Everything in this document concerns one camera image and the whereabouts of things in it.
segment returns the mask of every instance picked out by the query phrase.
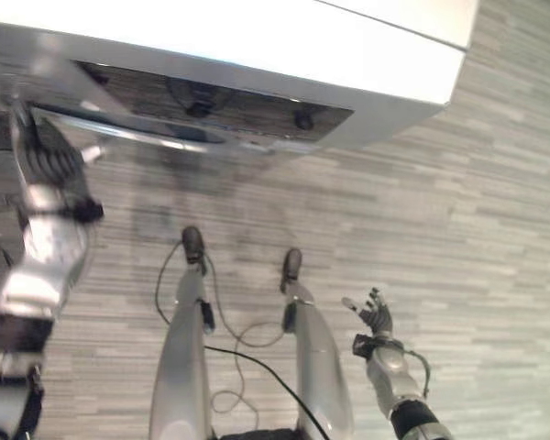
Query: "silver metal arm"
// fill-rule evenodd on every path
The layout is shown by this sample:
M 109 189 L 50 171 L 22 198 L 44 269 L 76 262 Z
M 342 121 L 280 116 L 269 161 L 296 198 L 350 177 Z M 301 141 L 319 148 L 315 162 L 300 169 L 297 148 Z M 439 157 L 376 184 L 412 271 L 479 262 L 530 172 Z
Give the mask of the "silver metal arm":
M 82 273 L 87 224 L 101 216 L 88 196 L 64 191 L 68 178 L 83 177 L 81 153 L 40 145 L 22 103 L 13 105 L 11 129 L 26 225 L 24 256 L 0 289 L 0 438 L 8 439 L 29 437 L 38 423 L 43 349 Z
M 359 307 L 348 298 L 343 298 L 342 303 L 372 331 L 373 337 L 357 335 L 353 353 L 367 360 L 367 377 L 375 388 L 379 409 L 391 421 L 397 438 L 454 440 L 438 422 L 410 374 L 403 344 L 393 338 L 389 307 L 379 291 L 371 291 L 367 307 Z

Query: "black joint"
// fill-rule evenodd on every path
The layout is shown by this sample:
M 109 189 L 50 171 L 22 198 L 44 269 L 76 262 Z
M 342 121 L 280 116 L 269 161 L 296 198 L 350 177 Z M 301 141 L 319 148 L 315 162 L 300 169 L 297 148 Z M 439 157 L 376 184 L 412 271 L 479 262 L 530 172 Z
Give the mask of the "black joint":
M 352 354 L 369 360 L 373 355 L 375 349 L 375 343 L 373 338 L 368 335 L 357 334 L 355 340 L 352 343 Z
M 87 198 L 73 206 L 71 216 L 80 223 L 97 222 L 104 217 L 104 207 L 101 203 Z
M 285 307 L 283 312 L 283 321 L 281 322 L 281 328 L 284 333 L 295 332 L 295 315 L 297 314 L 297 305 L 295 302 L 290 302 Z
M 435 424 L 438 419 L 423 401 L 405 401 L 391 413 L 391 424 L 397 438 L 403 438 L 422 424 Z
M 0 313 L 0 351 L 43 351 L 51 334 L 53 322 Z
M 212 305 L 209 302 L 200 300 L 200 306 L 202 308 L 203 332 L 210 335 L 216 329 Z
M 28 374 L 28 384 L 30 385 L 30 393 L 15 438 L 27 438 L 27 433 L 33 435 L 39 424 L 45 391 L 40 381 L 40 375 L 36 371 L 30 371 Z

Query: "wooden floor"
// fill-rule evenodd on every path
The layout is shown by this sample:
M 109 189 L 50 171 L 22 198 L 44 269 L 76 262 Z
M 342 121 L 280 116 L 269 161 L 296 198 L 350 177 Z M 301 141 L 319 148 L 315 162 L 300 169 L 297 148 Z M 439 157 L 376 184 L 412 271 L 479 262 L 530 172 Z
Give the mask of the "wooden floor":
M 49 343 L 39 438 L 147 437 L 166 330 L 155 279 L 195 224 L 238 330 L 279 322 L 281 259 L 303 250 L 303 281 L 342 350 L 356 439 L 393 438 L 350 353 L 364 328 L 340 305 L 376 285 L 396 335 L 432 363 L 430 403 L 456 438 L 550 440 L 550 1 L 484 0 L 452 105 L 390 141 L 277 166 L 124 144 L 89 178 L 106 219 Z M 161 290 L 168 311 L 182 268 L 180 256 Z M 233 345 L 223 325 L 210 342 Z M 294 383 L 292 336 L 248 353 Z M 213 391 L 239 386 L 231 357 L 208 362 Z M 293 426 L 292 399 L 242 365 L 260 426 Z M 244 406 L 213 418 L 220 435 L 253 422 Z

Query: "gray cable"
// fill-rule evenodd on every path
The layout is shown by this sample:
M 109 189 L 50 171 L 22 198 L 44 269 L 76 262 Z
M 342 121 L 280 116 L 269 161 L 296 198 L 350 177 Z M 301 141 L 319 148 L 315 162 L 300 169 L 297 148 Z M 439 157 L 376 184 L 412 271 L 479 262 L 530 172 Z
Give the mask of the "gray cable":
M 413 351 L 413 350 L 403 350 L 403 353 L 407 354 L 407 355 L 410 355 L 410 356 L 413 356 L 414 358 L 418 358 L 420 360 L 420 362 L 422 362 L 422 365 L 423 365 L 423 372 L 425 373 L 425 379 L 423 381 L 423 397 L 425 399 L 428 398 L 428 392 L 430 392 L 430 375 L 432 374 L 432 367 L 430 366 L 430 362 L 428 362 L 428 360 L 422 356 L 421 354 L 419 354 L 418 352 L 416 351 Z
M 270 341 L 262 343 L 262 344 L 255 344 L 255 343 L 248 342 L 248 341 L 245 340 L 244 336 L 250 330 L 252 330 L 253 328 L 262 327 L 262 326 L 265 326 L 265 325 L 281 326 L 281 323 L 276 323 L 276 322 L 273 322 L 273 321 L 265 321 L 265 322 L 250 324 L 250 325 L 246 326 L 243 329 L 243 331 L 240 332 L 239 334 L 232 328 L 232 326 L 226 320 L 226 316 L 225 316 L 224 310 L 222 308 L 222 304 L 220 303 L 220 293 L 219 293 L 219 290 L 218 290 L 218 281 L 217 281 L 217 276 L 216 276 L 214 263 L 213 263 L 212 259 L 210 258 L 210 256 L 207 253 L 205 253 L 205 258 L 208 261 L 208 264 L 210 265 L 210 269 L 212 270 L 212 279 L 214 281 L 214 296 L 215 296 L 215 300 L 216 300 L 216 307 L 218 309 L 218 314 L 220 315 L 220 320 L 222 321 L 222 324 L 224 324 L 224 327 L 228 331 L 228 333 L 236 340 L 235 347 L 234 347 L 233 351 L 235 353 L 238 353 L 238 347 L 240 345 L 243 345 L 243 346 L 246 346 L 246 347 L 251 347 L 251 348 L 266 348 L 266 347 L 271 347 L 271 346 L 277 344 L 283 338 L 283 336 L 285 335 L 285 333 L 283 332 L 282 329 Z M 214 392 L 212 394 L 212 397 L 210 398 L 210 404 L 212 406 L 212 411 L 214 411 L 215 413 L 221 413 L 221 414 L 230 413 L 241 402 L 243 402 L 251 411 L 253 411 L 255 413 L 255 430 L 257 430 L 257 429 L 259 429 L 259 411 L 257 410 L 257 408 L 254 405 L 252 405 L 244 397 L 245 390 L 246 390 L 245 376 L 244 376 L 244 374 L 242 372 L 242 368 L 240 367 L 240 364 L 238 362 L 238 356 L 235 355 L 234 358 L 235 358 L 236 371 L 238 372 L 238 376 L 240 377 L 240 389 L 239 389 L 238 392 L 232 391 L 232 390 L 219 390 L 219 391 Z M 220 409 L 216 408 L 215 399 L 218 396 L 225 395 L 225 394 L 236 396 L 236 400 L 230 406 L 228 406 L 227 408 L 225 408 L 223 410 L 220 410 Z

